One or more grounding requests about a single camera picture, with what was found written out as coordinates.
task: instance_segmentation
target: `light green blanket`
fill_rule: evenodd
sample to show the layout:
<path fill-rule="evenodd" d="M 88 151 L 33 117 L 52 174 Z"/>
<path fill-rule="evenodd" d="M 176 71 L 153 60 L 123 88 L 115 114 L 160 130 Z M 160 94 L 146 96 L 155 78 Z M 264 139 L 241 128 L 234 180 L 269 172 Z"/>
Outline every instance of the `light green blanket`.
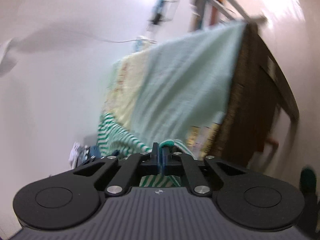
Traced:
<path fill-rule="evenodd" d="M 227 110 L 244 27 L 218 25 L 118 61 L 99 125 L 102 155 L 150 152 L 153 142 L 170 142 L 204 156 Z M 176 184 L 154 176 L 140 185 Z"/>

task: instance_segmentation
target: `white wall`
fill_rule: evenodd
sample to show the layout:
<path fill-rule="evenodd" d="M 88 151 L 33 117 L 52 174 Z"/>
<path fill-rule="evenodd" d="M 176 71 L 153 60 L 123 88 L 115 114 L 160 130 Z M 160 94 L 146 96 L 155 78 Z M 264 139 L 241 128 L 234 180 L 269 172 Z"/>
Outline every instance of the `white wall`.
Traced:
<path fill-rule="evenodd" d="M 188 31 L 190 0 L 159 30 Z M 94 144 L 110 65 L 141 35 L 155 0 L 0 0 L 0 43 L 15 38 L 17 64 L 0 77 L 0 237 L 19 229 L 12 210 L 24 185 L 68 169 L 75 141 Z"/>

